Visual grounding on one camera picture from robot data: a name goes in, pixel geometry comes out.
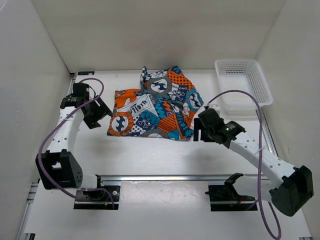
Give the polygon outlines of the colourful patterned shorts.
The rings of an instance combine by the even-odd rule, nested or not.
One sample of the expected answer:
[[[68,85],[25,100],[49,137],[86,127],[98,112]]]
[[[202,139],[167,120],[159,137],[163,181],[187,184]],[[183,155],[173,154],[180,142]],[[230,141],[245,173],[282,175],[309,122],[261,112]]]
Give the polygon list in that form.
[[[178,66],[149,73],[143,68],[140,88],[116,90],[107,135],[188,140],[193,119],[203,106],[194,84]]]

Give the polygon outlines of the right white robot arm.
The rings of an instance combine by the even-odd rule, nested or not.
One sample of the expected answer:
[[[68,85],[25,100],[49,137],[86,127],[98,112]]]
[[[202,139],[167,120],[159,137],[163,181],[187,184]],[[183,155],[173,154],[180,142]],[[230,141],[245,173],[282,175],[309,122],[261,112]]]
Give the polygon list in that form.
[[[282,214],[292,217],[314,195],[313,176],[308,167],[296,167],[261,148],[244,127],[234,121],[225,123],[213,108],[206,107],[194,119],[193,140],[225,146],[269,179],[268,183],[258,183],[257,178],[234,173],[216,193],[219,198],[261,197]]]

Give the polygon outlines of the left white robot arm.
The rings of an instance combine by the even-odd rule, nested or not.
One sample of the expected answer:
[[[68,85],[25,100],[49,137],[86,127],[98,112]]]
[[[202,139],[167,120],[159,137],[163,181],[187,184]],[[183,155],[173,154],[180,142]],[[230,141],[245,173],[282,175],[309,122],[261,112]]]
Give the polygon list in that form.
[[[99,121],[112,116],[101,94],[94,94],[86,80],[73,84],[72,93],[65,96],[60,104],[57,126],[40,145],[35,162],[46,190],[85,190],[93,200],[100,200],[105,188],[98,175],[86,175],[77,162],[73,151],[81,123],[89,129],[101,127]]]

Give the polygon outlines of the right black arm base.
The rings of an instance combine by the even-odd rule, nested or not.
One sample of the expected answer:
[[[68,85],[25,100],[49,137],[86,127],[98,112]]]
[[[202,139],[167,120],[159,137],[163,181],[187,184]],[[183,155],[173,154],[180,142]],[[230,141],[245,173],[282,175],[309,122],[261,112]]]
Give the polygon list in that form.
[[[242,173],[235,173],[223,184],[208,185],[205,192],[209,197],[211,212],[245,212],[257,211],[258,201],[253,196],[240,195],[234,188],[236,181],[243,177]]]

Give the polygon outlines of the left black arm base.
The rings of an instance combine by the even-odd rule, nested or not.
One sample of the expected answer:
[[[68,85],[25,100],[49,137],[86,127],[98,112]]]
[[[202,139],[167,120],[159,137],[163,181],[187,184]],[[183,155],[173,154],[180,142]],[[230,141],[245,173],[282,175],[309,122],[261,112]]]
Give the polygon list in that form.
[[[110,196],[103,190],[85,191],[78,190],[74,200],[74,210],[118,210],[121,196],[120,181],[101,181],[99,188],[109,192]]]

